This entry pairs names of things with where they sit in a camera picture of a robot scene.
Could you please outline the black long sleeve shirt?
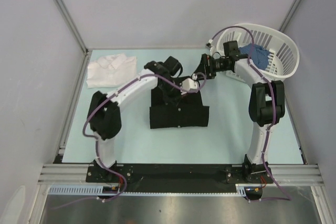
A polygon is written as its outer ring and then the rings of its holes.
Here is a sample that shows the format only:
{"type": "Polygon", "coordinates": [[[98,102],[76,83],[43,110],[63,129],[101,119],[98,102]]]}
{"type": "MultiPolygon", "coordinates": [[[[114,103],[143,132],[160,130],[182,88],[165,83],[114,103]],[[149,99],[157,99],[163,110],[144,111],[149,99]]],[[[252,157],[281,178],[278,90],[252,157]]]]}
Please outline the black long sleeve shirt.
{"type": "MultiPolygon", "coordinates": [[[[188,77],[173,78],[166,81],[179,89],[183,80],[188,77]]],[[[179,103],[164,103],[162,91],[157,87],[151,90],[150,128],[165,129],[178,127],[207,127],[209,122],[209,107],[202,101],[200,92],[182,95],[179,103]]]]}

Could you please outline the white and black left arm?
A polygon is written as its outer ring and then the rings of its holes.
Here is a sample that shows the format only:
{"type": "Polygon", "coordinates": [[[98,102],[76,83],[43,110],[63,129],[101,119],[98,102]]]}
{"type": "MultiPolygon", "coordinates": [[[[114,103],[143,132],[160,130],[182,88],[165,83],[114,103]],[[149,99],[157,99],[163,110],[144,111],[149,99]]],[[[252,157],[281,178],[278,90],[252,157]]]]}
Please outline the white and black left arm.
{"type": "Polygon", "coordinates": [[[95,161],[100,166],[98,176],[105,182],[112,181],[115,176],[119,181],[127,182],[124,175],[116,171],[113,165],[117,162],[114,153],[114,139],[121,130],[121,112],[148,90],[159,88],[169,101],[198,91],[198,83],[187,77],[177,81],[175,71],[169,62],[148,62],[133,79],[111,93],[97,91],[93,94],[87,119],[82,129],[85,137],[95,140],[95,161]]]}

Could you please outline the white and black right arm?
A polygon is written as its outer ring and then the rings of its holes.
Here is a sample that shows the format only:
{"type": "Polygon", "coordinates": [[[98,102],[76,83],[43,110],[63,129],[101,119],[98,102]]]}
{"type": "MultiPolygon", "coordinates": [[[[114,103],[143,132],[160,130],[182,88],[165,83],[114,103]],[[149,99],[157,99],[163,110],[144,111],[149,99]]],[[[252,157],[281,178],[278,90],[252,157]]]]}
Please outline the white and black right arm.
{"type": "Polygon", "coordinates": [[[218,72],[229,70],[238,74],[251,90],[248,113],[253,133],[240,174],[248,183],[269,183],[268,146],[274,126],[285,114],[284,83],[267,79],[253,63],[251,54],[239,51],[236,41],[224,43],[224,55],[217,59],[202,54],[194,73],[199,80],[209,80],[218,72]]]}

